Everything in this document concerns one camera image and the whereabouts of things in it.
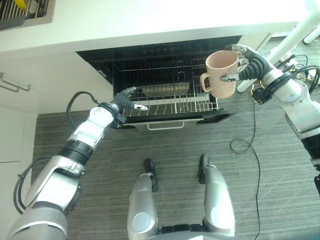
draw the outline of mug handle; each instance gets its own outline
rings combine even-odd
[[[214,89],[213,87],[209,86],[208,88],[206,88],[206,85],[205,85],[205,79],[207,77],[209,77],[210,74],[208,72],[205,72],[203,73],[201,76],[200,76],[200,83],[201,83],[201,87],[203,89],[203,91],[205,91],[206,93],[207,92],[210,92],[212,89]]]

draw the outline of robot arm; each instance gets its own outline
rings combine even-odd
[[[320,171],[320,103],[312,101],[308,87],[292,79],[290,73],[275,68],[250,47],[234,44],[226,47],[248,59],[247,67],[235,74],[223,76],[224,82],[258,79],[264,88],[253,92],[253,98],[263,104],[270,98],[285,111],[285,117],[311,156],[311,162]],[[315,178],[320,193],[320,176]]]
[[[85,165],[105,129],[114,119],[125,122],[123,109],[148,110],[128,100],[135,90],[136,87],[125,89],[111,103],[103,102],[91,109],[87,120],[77,127],[32,184],[24,203],[26,210],[10,229],[8,240],[67,238],[66,215],[73,210],[81,193],[78,179],[84,174]]]

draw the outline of cabinet handle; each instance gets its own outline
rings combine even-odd
[[[15,87],[15,89],[9,88],[7,86],[2,86],[2,85],[0,85],[0,88],[7,89],[7,90],[9,90],[11,92],[15,92],[15,93],[19,92],[19,90],[23,90],[23,91],[29,92],[30,89],[31,89],[31,85],[30,84],[27,86],[27,88],[24,88],[22,86],[19,86],[19,85],[16,85],[16,84],[12,83],[12,82],[4,80],[4,73],[3,72],[0,72],[0,82],[3,82],[3,83],[8,84],[8,85],[10,85],[12,87]]]

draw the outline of black cable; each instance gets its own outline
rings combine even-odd
[[[289,70],[291,70],[291,69],[294,68],[295,66],[296,66],[296,65],[292,64],[292,65],[288,66],[287,68],[284,68],[284,69],[282,70],[282,72],[283,72],[283,73],[288,72]]]
[[[23,210],[26,209],[26,206],[24,205],[21,197],[21,192],[22,192],[22,186],[24,184],[25,178],[30,172],[30,170],[42,163],[48,162],[51,159],[50,156],[45,156],[45,157],[40,157],[34,162],[32,162],[21,174],[18,175],[18,180],[14,186],[13,190],[13,205],[15,209],[18,211],[18,213],[22,214]]]
[[[73,97],[71,98],[70,102],[68,103],[68,106],[66,107],[66,110],[65,110],[65,113],[66,113],[66,118],[68,119],[69,123],[71,124],[72,128],[75,130],[76,129],[76,125],[74,123],[74,121],[72,120],[71,118],[71,115],[70,115],[70,111],[71,111],[71,107],[72,107],[72,104],[74,103],[74,101],[76,100],[77,97],[79,97],[81,94],[87,94],[90,96],[90,98],[92,99],[92,101],[99,105],[100,103],[95,99],[95,97],[90,93],[90,92],[87,92],[87,91],[78,91],[76,92]]]
[[[294,67],[297,67],[297,66],[302,66],[303,68],[307,67],[307,65],[304,65],[302,63],[298,63],[298,64],[294,65]]]
[[[305,55],[305,54],[294,55],[293,59],[296,58],[296,57],[305,57],[305,65],[308,66],[309,58],[308,58],[307,55]]]
[[[296,76],[299,73],[309,72],[310,70],[315,70],[314,78],[312,80],[311,86],[309,87],[309,94],[311,95],[311,93],[315,90],[317,84],[319,83],[319,78],[320,78],[319,66],[317,66],[317,65],[304,66],[304,67],[299,68],[296,71],[294,71],[290,77],[292,78],[293,76]]]
[[[260,213],[259,213],[259,204],[258,204],[258,194],[259,194],[259,188],[260,188],[260,178],[261,178],[261,167],[260,167],[260,162],[259,162],[259,158],[258,158],[258,155],[254,149],[254,147],[252,146],[252,143],[255,139],[255,136],[256,136],[256,108],[255,108],[255,101],[253,101],[253,135],[252,135],[252,139],[250,142],[242,139],[242,138],[235,138],[233,140],[231,140],[230,142],[230,149],[236,153],[236,154],[243,154],[244,152],[246,152],[249,148],[252,149],[253,153],[254,153],[254,156],[256,158],[256,162],[258,164],[258,182],[257,182],[257,189],[256,189],[256,193],[255,193],[255,204],[256,204],[256,215],[257,215],[257,218],[258,218],[258,232],[254,238],[254,240],[257,239],[257,237],[259,236],[260,234],[260,229],[261,229],[261,223],[260,223]],[[236,151],[234,148],[233,148],[233,145],[232,143],[234,141],[242,141],[242,142],[245,142],[247,144],[247,148],[243,151]]]

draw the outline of cup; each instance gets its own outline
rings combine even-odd
[[[238,54],[230,50],[221,50],[212,53],[205,60],[206,72],[200,76],[201,87],[206,93],[218,99],[225,99],[234,94],[236,81],[221,81],[221,77],[235,74],[238,69]],[[209,86],[206,87],[205,79],[208,78]]]

